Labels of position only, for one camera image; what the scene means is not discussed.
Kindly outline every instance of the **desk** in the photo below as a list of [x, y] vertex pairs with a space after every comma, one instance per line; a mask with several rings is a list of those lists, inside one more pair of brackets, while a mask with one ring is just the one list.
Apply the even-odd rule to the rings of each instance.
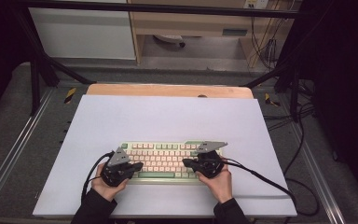
[[[192, 97], [199, 95], [206, 95], [209, 98]], [[267, 178], [286, 187], [258, 102], [252, 98], [250, 90], [245, 88], [91, 85], [76, 111], [61, 151], [39, 197], [34, 215], [71, 217], [80, 205], [81, 188], [92, 164], [104, 153], [116, 149], [119, 141], [128, 138], [139, 141], [154, 141], [156, 138], [178, 141], [189, 136], [225, 138], [228, 141], [225, 156], [235, 157], [236, 160], [244, 162], [245, 166], [255, 168]], [[164, 113], [150, 116], [161, 110]], [[196, 118], [196, 122], [189, 120], [188, 115]], [[219, 119], [211, 119], [211, 116], [217, 116]], [[245, 119], [232, 120], [240, 116]], [[165, 125], [163, 129], [158, 127], [161, 122]], [[238, 132], [238, 129], [248, 130], [246, 136]], [[233, 193], [245, 215], [296, 215], [293, 203], [284, 193], [263, 184], [240, 169], [232, 168], [230, 171], [233, 176], [240, 176], [233, 179]], [[117, 196], [117, 202], [118, 207], [113, 217], [212, 217], [216, 204], [206, 186], [169, 185], [128, 185], [126, 190]]]
[[[244, 0], [127, 0], [131, 4], [177, 5], [195, 7], [243, 8]], [[269, 0], [267, 9], [283, 9], [287, 1]], [[188, 15], [171, 13], [130, 12], [132, 39], [137, 63], [142, 61], [145, 35], [189, 35], [238, 37], [243, 53], [250, 67], [254, 67], [258, 56], [252, 43], [252, 20], [246, 17]], [[278, 19], [255, 18], [254, 32], [258, 45], [263, 48], [275, 35], [284, 41], [293, 20], [283, 22], [276, 34]]]

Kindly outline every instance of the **wooden edge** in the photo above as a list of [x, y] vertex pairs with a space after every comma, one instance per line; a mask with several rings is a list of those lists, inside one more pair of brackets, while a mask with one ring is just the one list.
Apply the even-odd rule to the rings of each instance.
[[253, 99], [249, 88], [159, 84], [92, 84], [87, 95], [184, 96]]

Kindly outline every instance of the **white table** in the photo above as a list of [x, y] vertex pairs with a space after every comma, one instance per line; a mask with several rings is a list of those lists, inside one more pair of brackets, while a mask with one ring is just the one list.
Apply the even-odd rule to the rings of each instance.
[[[80, 205], [82, 186], [94, 162], [122, 141], [200, 139], [228, 142], [225, 157], [286, 187], [257, 100], [84, 95], [34, 215], [71, 217]], [[229, 169], [234, 197], [245, 215], [296, 216], [283, 192], [241, 169]], [[212, 217], [216, 204], [205, 186], [128, 185], [116, 200], [112, 217]]]

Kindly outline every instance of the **white surface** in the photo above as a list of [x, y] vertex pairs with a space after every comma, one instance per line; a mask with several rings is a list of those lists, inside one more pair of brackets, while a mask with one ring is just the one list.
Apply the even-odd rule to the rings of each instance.
[[49, 8], [30, 11], [43, 47], [51, 57], [135, 59], [128, 12]]
[[[72, 216], [90, 168], [122, 141], [186, 140], [228, 142], [225, 157], [286, 187], [257, 100], [84, 95], [34, 215]], [[229, 170], [245, 215], [296, 215], [283, 192]], [[211, 217], [216, 204], [205, 186], [128, 185], [117, 201], [117, 217]]]

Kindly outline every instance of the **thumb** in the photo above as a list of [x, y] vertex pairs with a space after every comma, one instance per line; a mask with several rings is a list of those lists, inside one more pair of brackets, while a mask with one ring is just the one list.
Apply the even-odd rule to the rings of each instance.
[[128, 182], [129, 182], [129, 179], [127, 178], [127, 179], [123, 180], [123, 182], [121, 182], [116, 188], [118, 190], [124, 190], [126, 188]]
[[203, 174], [200, 173], [199, 171], [196, 172], [196, 175], [199, 177], [199, 180], [200, 180], [201, 182], [205, 182], [205, 179], [206, 179], [205, 175], [203, 175]]

